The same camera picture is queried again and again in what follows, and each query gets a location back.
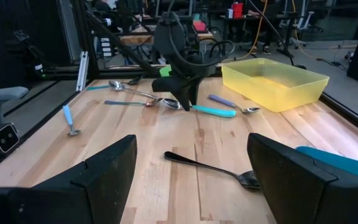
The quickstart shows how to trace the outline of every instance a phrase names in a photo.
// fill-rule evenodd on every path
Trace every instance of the large serving spoon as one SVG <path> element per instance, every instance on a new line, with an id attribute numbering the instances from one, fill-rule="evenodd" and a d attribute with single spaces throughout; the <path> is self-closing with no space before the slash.
<path id="1" fill-rule="evenodd" d="M 169 160 L 169 161 L 173 161 L 173 162 L 180 162 L 183 164 L 188 164 L 188 165 L 193 165 L 193 166 L 199 166 L 199 167 L 204 167 L 207 169 L 212 169 L 215 171 L 219 171 L 222 172 L 224 174 L 228 174 L 234 178 L 236 178 L 240 184 L 247 189 L 260 189 L 260 185 L 258 183 L 258 180 L 256 179 L 255 175 L 254 175 L 254 171 L 247 171 L 241 175 L 237 175 L 233 172 L 224 170 L 224 169 L 219 169 L 216 167 L 212 167 L 206 164 L 202 164 L 196 161 L 192 161 L 191 159 L 187 159 L 183 156 L 179 156 L 178 154 L 175 154 L 173 152 L 165 152 L 164 153 L 164 158 Z"/>

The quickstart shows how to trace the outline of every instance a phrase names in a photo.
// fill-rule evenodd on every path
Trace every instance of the yellow plastic bin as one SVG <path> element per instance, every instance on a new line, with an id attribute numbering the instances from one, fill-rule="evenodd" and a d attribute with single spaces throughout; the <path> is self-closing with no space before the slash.
<path id="1" fill-rule="evenodd" d="M 222 74 L 225 86 L 273 112 L 317 101 L 329 80 L 266 58 L 225 63 Z"/>

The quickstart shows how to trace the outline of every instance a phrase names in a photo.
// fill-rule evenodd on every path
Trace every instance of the power cord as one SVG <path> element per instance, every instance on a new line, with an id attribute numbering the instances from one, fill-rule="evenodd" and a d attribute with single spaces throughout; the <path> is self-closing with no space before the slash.
<path id="1" fill-rule="evenodd" d="M 278 39 L 280 40 L 280 42 L 283 44 L 284 48 L 284 52 L 286 54 L 290 54 L 288 51 L 288 47 L 285 45 L 285 41 L 283 40 L 283 38 L 281 37 L 280 33 L 276 30 L 276 28 L 274 28 L 273 24 L 269 21 L 269 19 L 264 15 L 263 12 L 261 12 L 256 5 L 252 2 L 252 0 L 248 0 L 248 2 L 252 5 L 252 7 L 260 14 L 260 16 L 262 16 L 262 18 L 265 20 L 265 22 L 268 24 L 268 26 L 274 31 L 274 33 L 277 35 Z M 288 57 L 291 61 L 291 65 L 294 66 L 293 60 L 291 57 Z"/>
<path id="2" fill-rule="evenodd" d="M 266 8 L 267 8 L 267 0 L 265 1 L 265 6 L 264 6 L 263 12 L 261 12 L 262 15 L 265 14 Z M 225 61 L 228 61 L 228 60 L 241 60 L 241 59 L 244 59 L 244 58 L 248 57 L 248 55 L 251 54 L 252 49 L 256 46 L 256 43 L 258 42 L 258 36 L 259 36 L 259 32 L 260 32 L 260 27 L 262 26 L 263 19 L 264 19 L 263 17 L 260 17 L 260 19 L 259 19 L 259 26 L 258 26 L 258 31 L 256 32 L 256 38 L 255 38 L 254 44 L 252 44 L 252 47 L 249 50 L 249 52 L 246 55 L 242 56 L 242 57 L 239 57 L 239 58 L 234 57 L 233 59 L 226 59 Z"/>
<path id="3" fill-rule="evenodd" d="M 169 19 L 171 19 L 171 10 L 172 10 L 172 6 L 173 6 L 173 3 L 174 3 L 174 2 L 175 2 L 175 0 L 171 0 L 171 2 L 170 2 L 170 4 L 169 4 L 169 7 L 168 7 L 167 15 L 168 15 Z M 175 22 L 180 23 L 180 21 L 179 21 L 176 17 L 174 17 L 174 19 L 175 19 Z M 215 44 L 212 46 L 212 49 L 214 49 L 216 46 L 219 46 L 219 45 L 221 45 L 221 44 L 230 44 L 230 45 L 232 46 L 231 51 L 230 51 L 228 54 L 226 54 L 226 55 L 220 57 L 220 58 L 217 59 L 217 60 L 213 60 L 213 61 L 210 62 L 210 63 L 197 64 L 197 63 L 189 62 L 189 61 L 187 61 L 186 59 L 184 59 L 184 58 L 181 56 L 181 54 L 179 53 L 179 50 L 177 49 L 177 47 L 176 47 L 176 45 L 175 45 L 175 43 L 174 43 L 174 41 L 173 41 L 172 28 L 171 28 L 170 25 L 168 25 L 168 36 L 169 36 L 169 41 L 170 41 L 170 43 L 171 43 L 172 49 L 173 49 L 173 51 L 175 52 L 175 54 L 178 56 L 178 58 L 179 58 L 182 62 L 184 62 L 184 63 L 186 63 L 186 64 L 188 64 L 188 65 L 191 65 L 191 66 L 195 66 L 195 67 L 208 67 L 208 66 L 216 65 L 217 63 L 222 62 L 222 60 L 225 59 L 225 58 L 227 58 L 230 54 L 232 54 L 233 51 L 234 51 L 234 49 L 235 49 L 234 43 L 233 43 L 232 41 L 230 41 L 230 40 L 224 40 L 224 41 L 217 42 L 217 43 L 215 43 Z"/>

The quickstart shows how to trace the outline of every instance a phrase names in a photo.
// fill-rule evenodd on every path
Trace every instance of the wooden table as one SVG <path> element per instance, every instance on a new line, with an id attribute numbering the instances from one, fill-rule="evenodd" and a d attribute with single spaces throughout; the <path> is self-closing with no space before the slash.
<path id="1" fill-rule="evenodd" d="M 98 80 L 94 86 L 106 85 Z M 138 90 L 152 92 L 151 80 Z M 217 94 L 241 107 L 258 106 L 224 87 L 221 78 L 200 86 L 199 104 L 226 108 L 207 100 Z M 169 93 L 156 93 L 170 97 Z M 136 134 L 137 164 L 122 218 L 125 224 L 274 224 L 261 193 L 243 189 L 235 179 L 215 171 L 163 159 L 173 151 L 190 159 L 237 173 L 251 170 L 247 136 L 263 134 L 288 146 L 314 146 L 358 159 L 358 129 L 321 102 L 273 113 L 219 118 L 195 111 L 108 106 L 104 100 L 146 101 L 143 96 L 109 89 L 84 91 L 71 101 L 76 128 L 67 136 L 63 112 L 58 112 L 18 150 L 0 164 L 0 186 L 30 187 L 92 156 L 128 134 Z"/>
<path id="2" fill-rule="evenodd" d="M 144 27 L 138 27 L 134 29 L 132 32 L 147 32 Z M 154 37 L 151 37 L 151 35 L 128 35 L 121 37 L 121 41 L 124 44 L 152 44 L 154 42 Z M 213 35 L 208 32 L 207 34 L 198 34 L 198 37 L 200 40 L 203 40 L 205 38 L 213 38 Z"/>

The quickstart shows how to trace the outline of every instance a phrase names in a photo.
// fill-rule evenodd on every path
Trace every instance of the wire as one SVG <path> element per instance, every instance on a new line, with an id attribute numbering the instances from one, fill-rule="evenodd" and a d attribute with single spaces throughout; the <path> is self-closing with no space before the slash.
<path id="1" fill-rule="evenodd" d="M 175 2 L 175 0 L 171 0 L 170 4 L 169 4 L 169 7 L 168 7 L 168 11 L 167 11 L 167 15 L 168 15 L 168 18 L 171 19 L 171 10 L 172 10 L 172 6 L 173 6 L 173 3 Z M 178 19 L 176 17 L 173 17 L 175 19 L 175 22 L 177 22 L 178 24 L 180 23 L 180 21 L 178 21 Z M 204 63 L 204 64 L 197 64 L 197 63 L 192 63 L 192 62 L 189 62 L 187 61 L 186 59 L 184 59 L 181 54 L 179 53 L 179 50 L 177 49 L 174 41 L 173 41 L 173 37 L 172 37 L 172 28 L 171 28 L 171 25 L 168 24 L 168 37 L 169 37 L 169 41 L 171 43 L 171 46 L 172 46 L 172 49 L 173 51 L 175 52 L 175 54 L 178 56 L 178 58 L 188 64 L 188 65 L 191 65 L 191 66 L 195 66 L 195 67 L 208 67 L 208 66 L 212 66 L 212 65 L 216 65 L 217 63 L 221 62 L 223 59 L 227 58 L 230 54 L 233 53 L 234 49 L 235 49 L 235 46 L 234 46 L 234 43 L 230 40 L 225 40 L 224 43 L 229 43 L 231 44 L 232 46 L 232 49 L 231 51 L 222 56 L 221 58 L 219 58 L 218 60 L 215 60 L 215 61 L 212 61 L 210 63 Z"/>
<path id="2" fill-rule="evenodd" d="M 263 10 L 262 14 L 265 14 L 266 8 L 267 8 L 267 0 L 265 1 L 265 6 L 264 6 L 264 10 Z M 259 32 L 260 32 L 260 27 L 262 26 L 262 21 L 263 21 L 263 19 L 264 19 L 263 17 L 260 17 L 260 19 L 259 19 L 259 26 L 258 26 L 258 31 L 256 32 L 256 38 L 255 38 L 254 44 L 252 44 L 252 47 L 251 47 L 251 49 L 249 50 L 249 52 L 248 52 L 246 55 L 242 56 L 242 57 L 239 57 L 239 58 L 234 57 L 233 59 L 227 59 L 227 60 L 243 59 L 243 58 L 248 57 L 248 55 L 251 54 L 252 49 L 256 46 L 256 43 L 258 42 L 258 36 L 259 36 Z"/>
<path id="3" fill-rule="evenodd" d="M 219 43 L 219 41 L 217 41 L 216 39 L 212 38 L 212 37 L 207 37 L 207 38 L 204 38 L 202 40 L 200 40 L 200 42 L 202 41 L 206 41 L 206 40 L 212 40 L 213 42 L 215 42 L 215 44 L 212 46 L 212 49 L 211 51 L 209 51 L 209 57 L 212 57 L 211 54 L 212 54 L 212 51 L 214 50 L 214 48 L 216 47 L 216 44 Z"/>
<path id="4" fill-rule="evenodd" d="M 264 18 L 265 22 L 270 26 L 270 28 L 275 32 L 275 34 L 277 35 L 278 39 L 280 40 L 280 42 L 283 44 L 283 50 L 286 54 L 290 54 L 290 52 L 288 51 L 288 46 L 285 44 L 285 41 L 283 40 L 283 38 L 281 37 L 280 33 L 276 30 L 276 28 L 274 28 L 273 24 L 269 21 L 269 19 L 256 7 L 256 5 L 252 2 L 252 0 L 249 0 L 249 3 L 251 3 L 252 7 L 254 7 L 254 9 L 259 12 L 259 14 Z M 291 61 L 291 65 L 294 66 L 293 64 L 293 60 L 292 57 L 288 57 L 290 58 Z"/>
<path id="5" fill-rule="evenodd" d="M 294 0 L 292 0 L 292 7 L 293 7 L 293 12 L 296 12 Z M 295 31 L 295 37 L 296 37 L 296 40 L 299 41 L 297 31 Z M 329 61 L 329 60 L 326 60 L 326 59 L 324 59 L 324 58 L 318 58 L 318 57 L 309 55 L 309 54 L 307 54 L 307 53 L 301 48 L 301 45 L 300 45 L 300 44 L 298 44 L 298 46 L 299 46 L 299 49 L 301 50 L 301 52 L 302 52 L 303 54 L 305 54 L 306 56 L 308 56 L 308 57 L 310 57 L 310 58 L 315 58 L 317 61 L 320 61 L 320 62 L 326 62 L 326 63 L 327 63 L 328 65 L 330 65 L 330 66 L 337 67 L 337 68 L 341 69 L 342 71 L 347 72 L 347 68 L 346 68 L 345 66 L 343 66 L 340 62 L 336 62 L 336 61 L 335 61 L 335 59 L 336 59 L 336 54 L 339 52 L 339 50 L 341 50 L 341 49 L 343 48 L 344 44 L 345 44 L 345 40 L 343 41 L 342 46 L 341 46 L 341 45 L 340 45 L 340 46 L 332 46 L 332 47 L 328 48 L 328 50 L 330 50 L 330 51 L 331 51 L 331 49 L 337 48 L 337 50 L 334 52 L 334 61 L 333 61 L 333 62 L 331 62 L 331 61 Z"/>

